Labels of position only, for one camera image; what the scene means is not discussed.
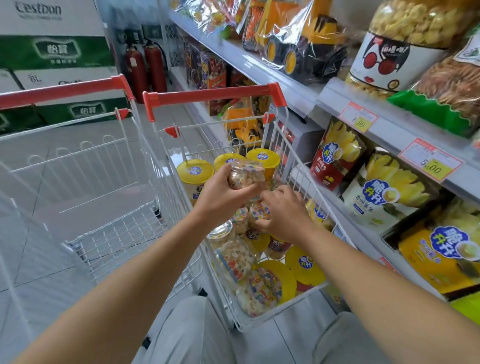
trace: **fire extinguisher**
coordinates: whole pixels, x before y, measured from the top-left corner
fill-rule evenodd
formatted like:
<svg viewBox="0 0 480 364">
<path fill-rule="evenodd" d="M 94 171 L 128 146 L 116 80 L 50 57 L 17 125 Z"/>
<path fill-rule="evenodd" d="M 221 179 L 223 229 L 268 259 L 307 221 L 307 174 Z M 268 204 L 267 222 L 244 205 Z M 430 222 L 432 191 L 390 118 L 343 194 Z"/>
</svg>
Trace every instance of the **fire extinguisher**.
<svg viewBox="0 0 480 364">
<path fill-rule="evenodd" d="M 145 59 L 150 69 L 150 79 L 152 81 L 153 91 L 159 93 L 167 92 L 167 81 L 163 70 L 163 65 L 167 64 L 165 53 L 157 43 L 150 39 L 147 39 L 146 41 L 147 43 L 144 46 Z"/>
<path fill-rule="evenodd" d="M 125 60 L 130 74 L 133 94 L 135 95 L 137 102 L 143 104 L 144 97 L 142 93 L 144 91 L 149 91 L 144 58 L 134 45 L 129 44 L 125 52 Z"/>
</svg>

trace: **gray pants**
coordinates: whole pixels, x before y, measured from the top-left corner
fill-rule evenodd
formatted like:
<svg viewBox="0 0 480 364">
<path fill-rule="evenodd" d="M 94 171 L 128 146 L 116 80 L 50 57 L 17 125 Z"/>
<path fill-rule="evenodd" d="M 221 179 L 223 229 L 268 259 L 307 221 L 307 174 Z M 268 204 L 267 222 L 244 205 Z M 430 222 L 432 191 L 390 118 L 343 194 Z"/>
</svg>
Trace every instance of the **gray pants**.
<svg viewBox="0 0 480 364">
<path fill-rule="evenodd" d="M 212 304 L 195 296 L 181 301 L 163 324 L 144 364 L 236 364 L 228 332 Z M 318 339 L 313 364 L 388 364 L 375 341 L 351 313 L 341 313 Z"/>
</svg>

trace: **person's left hand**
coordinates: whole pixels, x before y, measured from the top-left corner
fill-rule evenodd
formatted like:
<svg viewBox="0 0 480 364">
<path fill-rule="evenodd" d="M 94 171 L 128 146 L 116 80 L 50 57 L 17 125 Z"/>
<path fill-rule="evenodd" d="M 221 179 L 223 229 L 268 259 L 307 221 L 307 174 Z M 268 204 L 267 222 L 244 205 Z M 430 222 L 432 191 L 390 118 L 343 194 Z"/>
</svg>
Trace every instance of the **person's left hand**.
<svg viewBox="0 0 480 364">
<path fill-rule="evenodd" d="M 266 189 L 266 182 L 258 182 L 240 190 L 232 190 L 227 178 L 230 163 L 226 163 L 205 183 L 192 213 L 204 219 L 213 230 L 230 219 L 240 206 Z"/>
</svg>

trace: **shopping cart handle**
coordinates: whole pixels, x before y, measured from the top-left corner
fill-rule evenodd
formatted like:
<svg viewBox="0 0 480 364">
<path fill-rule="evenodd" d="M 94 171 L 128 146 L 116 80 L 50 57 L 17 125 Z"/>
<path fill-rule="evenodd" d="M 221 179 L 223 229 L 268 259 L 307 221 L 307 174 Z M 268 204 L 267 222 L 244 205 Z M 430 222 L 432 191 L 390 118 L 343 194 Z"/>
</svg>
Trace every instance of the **shopping cart handle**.
<svg viewBox="0 0 480 364">
<path fill-rule="evenodd" d="M 287 102 L 282 93 L 280 85 L 275 82 L 272 84 L 260 86 L 240 86 L 227 88 L 213 88 L 210 90 L 166 92 L 159 94 L 157 92 L 144 91 L 144 103 L 147 110 L 147 116 L 150 122 L 155 121 L 152 108 L 163 105 L 183 104 L 187 102 L 223 100 L 226 98 L 241 98 L 247 96 L 271 95 L 275 106 L 287 106 Z"/>
<path fill-rule="evenodd" d="M 58 98 L 91 94 L 93 92 L 123 90 L 128 100 L 134 100 L 132 90 L 123 74 L 101 80 L 77 82 L 68 85 L 8 92 L 0 95 L 0 110 L 51 101 Z"/>
</svg>

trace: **person's right hand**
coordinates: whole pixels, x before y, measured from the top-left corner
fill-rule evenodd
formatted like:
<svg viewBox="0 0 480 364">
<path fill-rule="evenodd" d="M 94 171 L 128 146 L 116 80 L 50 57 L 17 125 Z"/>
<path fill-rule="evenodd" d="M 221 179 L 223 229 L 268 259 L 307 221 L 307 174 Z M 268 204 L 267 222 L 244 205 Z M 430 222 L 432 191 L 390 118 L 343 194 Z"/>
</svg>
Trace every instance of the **person's right hand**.
<svg viewBox="0 0 480 364">
<path fill-rule="evenodd" d="M 300 193 L 282 185 L 273 192 L 263 191 L 261 198 L 270 209 L 270 220 L 256 220 L 257 226 L 282 241 L 301 246 L 303 234 L 315 223 L 308 216 Z"/>
</svg>

